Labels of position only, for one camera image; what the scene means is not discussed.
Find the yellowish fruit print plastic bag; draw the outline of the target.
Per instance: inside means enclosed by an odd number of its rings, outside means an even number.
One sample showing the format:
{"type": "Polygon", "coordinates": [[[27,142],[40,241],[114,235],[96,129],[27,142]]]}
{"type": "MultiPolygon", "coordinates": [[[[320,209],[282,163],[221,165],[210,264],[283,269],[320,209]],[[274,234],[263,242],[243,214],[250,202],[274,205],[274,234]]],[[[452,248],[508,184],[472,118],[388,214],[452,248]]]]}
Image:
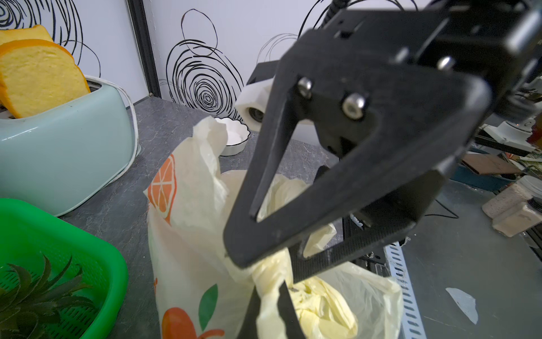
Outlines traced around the yellowish fruit print plastic bag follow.
{"type": "Polygon", "coordinates": [[[294,283],[287,250],[246,269],[231,262],[222,234],[245,172],[221,172],[226,145],[225,125],[202,119],[145,190],[161,336],[239,338],[255,295],[256,337],[286,338],[278,308],[286,285],[306,338],[397,338],[404,302],[389,278],[346,262],[294,283]]]}

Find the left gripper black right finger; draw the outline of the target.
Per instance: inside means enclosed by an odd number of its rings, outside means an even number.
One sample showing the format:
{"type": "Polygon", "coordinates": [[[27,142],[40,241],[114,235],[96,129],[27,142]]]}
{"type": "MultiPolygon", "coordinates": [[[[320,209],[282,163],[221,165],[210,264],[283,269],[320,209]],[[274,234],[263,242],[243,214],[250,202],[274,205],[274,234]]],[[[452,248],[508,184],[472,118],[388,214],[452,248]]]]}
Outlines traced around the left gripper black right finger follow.
{"type": "Polygon", "coordinates": [[[305,339],[299,320],[289,295],[289,289],[284,282],[279,288],[278,311],[285,323],[285,332],[288,339],[305,339]]]}

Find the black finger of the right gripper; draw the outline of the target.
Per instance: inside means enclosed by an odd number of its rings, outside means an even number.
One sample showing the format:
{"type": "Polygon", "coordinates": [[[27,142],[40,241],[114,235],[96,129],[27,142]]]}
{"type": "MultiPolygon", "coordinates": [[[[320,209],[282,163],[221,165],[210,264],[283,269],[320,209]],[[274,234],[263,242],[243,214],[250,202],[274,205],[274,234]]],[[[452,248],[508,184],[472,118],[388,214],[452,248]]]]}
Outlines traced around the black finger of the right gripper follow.
{"type": "Polygon", "coordinates": [[[301,231],[290,249],[294,282],[353,261],[370,251],[403,240],[422,219],[449,178],[448,165],[416,172],[403,165],[337,165],[289,203],[290,224],[301,231]],[[339,244],[305,257],[308,235],[342,218],[350,232],[339,244]]]}
{"type": "Polygon", "coordinates": [[[257,216],[301,120],[314,123],[337,165],[422,172],[469,142],[491,101],[491,88],[479,77],[394,62],[353,39],[306,32],[279,61],[255,153],[224,229],[228,257],[247,268],[300,241],[301,231],[290,224],[293,200],[257,216]]]}

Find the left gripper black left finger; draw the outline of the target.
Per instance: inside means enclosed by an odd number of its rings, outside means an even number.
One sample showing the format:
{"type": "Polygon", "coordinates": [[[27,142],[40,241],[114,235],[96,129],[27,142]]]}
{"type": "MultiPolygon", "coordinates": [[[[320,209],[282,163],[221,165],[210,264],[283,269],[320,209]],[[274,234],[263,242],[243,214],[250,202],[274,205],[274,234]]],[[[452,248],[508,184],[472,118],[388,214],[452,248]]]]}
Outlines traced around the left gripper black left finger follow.
{"type": "Polygon", "coordinates": [[[260,308],[261,299],[257,289],[254,288],[237,339],[258,339],[257,318],[260,308]]]}

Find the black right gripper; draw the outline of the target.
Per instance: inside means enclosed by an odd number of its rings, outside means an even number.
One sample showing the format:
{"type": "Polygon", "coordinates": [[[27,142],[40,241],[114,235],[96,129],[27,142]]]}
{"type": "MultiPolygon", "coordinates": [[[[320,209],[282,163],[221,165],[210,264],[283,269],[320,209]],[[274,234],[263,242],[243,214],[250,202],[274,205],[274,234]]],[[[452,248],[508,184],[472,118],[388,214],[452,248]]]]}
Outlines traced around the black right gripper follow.
{"type": "Polygon", "coordinates": [[[540,1],[430,1],[410,11],[332,1],[321,28],[371,51],[407,49],[413,64],[478,76],[491,86],[493,112],[506,120],[538,112],[518,93],[541,67],[540,1]]]}

